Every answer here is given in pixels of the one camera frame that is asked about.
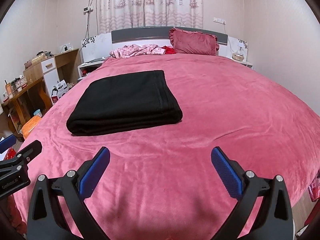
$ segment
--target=black fabric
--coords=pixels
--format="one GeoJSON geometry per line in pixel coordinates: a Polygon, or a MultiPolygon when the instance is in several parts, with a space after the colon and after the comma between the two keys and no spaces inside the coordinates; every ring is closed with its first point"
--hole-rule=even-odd
{"type": "Polygon", "coordinates": [[[92,82],[67,121],[74,135],[103,135],[174,124],[182,119],[163,70],[129,73],[92,82]]]}

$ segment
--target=wall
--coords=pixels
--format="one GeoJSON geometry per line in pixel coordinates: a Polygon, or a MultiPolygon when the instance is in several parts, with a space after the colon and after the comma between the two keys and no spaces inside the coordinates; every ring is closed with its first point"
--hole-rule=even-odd
{"type": "MultiPolygon", "coordinates": [[[[0,95],[8,82],[24,71],[24,63],[39,51],[58,52],[58,0],[15,0],[0,24],[0,95]]],[[[0,115],[0,133],[6,130],[6,118],[0,115]]]]}
{"type": "MultiPolygon", "coordinates": [[[[89,0],[58,0],[58,44],[62,46],[71,43],[74,48],[81,48],[81,40],[85,38],[87,30],[87,16],[83,9],[88,6],[89,0]]],[[[90,13],[89,37],[98,35],[97,19],[99,23],[100,0],[93,0],[93,12],[90,13]]]]}
{"type": "Polygon", "coordinates": [[[226,21],[226,31],[231,37],[244,39],[244,0],[204,0],[204,29],[224,33],[222,24],[213,18],[226,21]]]}
{"type": "Polygon", "coordinates": [[[244,8],[255,70],[320,114],[320,24],[305,0],[244,0],[244,8]]]}

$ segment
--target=pillow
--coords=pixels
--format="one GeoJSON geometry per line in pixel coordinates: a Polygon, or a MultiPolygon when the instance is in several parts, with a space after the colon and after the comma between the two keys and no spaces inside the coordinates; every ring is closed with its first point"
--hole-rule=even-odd
{"type": "Polygon", "coordinates": [[[208,33],[172,28],[169,31],[169,39],[176,53],[215,56],[219,50],[218,38],[208,33]]]}

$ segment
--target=blue textured pad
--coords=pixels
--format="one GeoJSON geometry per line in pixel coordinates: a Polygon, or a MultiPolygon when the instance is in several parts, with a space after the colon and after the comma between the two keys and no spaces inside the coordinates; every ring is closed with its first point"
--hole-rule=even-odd
{"type": "Polygon", "coordinates": [[[218,148],[213,148],[211,152],[211,162],[229,192],[230,197],[239,199],[243,192],[241,179],[237,176],[218,148]]]}
{"type": "Polygon", "coordinates": [[[109,162],[110,152],[105,148],[79,183],[79,196],[82,200],[91,197],[109,162]]]}
{"type": "Polygon", "coordinates": [[[17,138],[12,134],[8,138],[0,142],[0,154],[5,152],[7,149],[15,145],[17,138]]]}

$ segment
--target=orange plastic chair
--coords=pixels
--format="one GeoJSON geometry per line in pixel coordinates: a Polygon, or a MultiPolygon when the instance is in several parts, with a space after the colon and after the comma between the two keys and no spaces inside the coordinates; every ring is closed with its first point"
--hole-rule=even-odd
{"type": "Polygon", "coordinates": [[[21,129],[23,137],[26,139],[34,127],[41,121],[41,117],[36,115],[32,117],[21,129]]]}

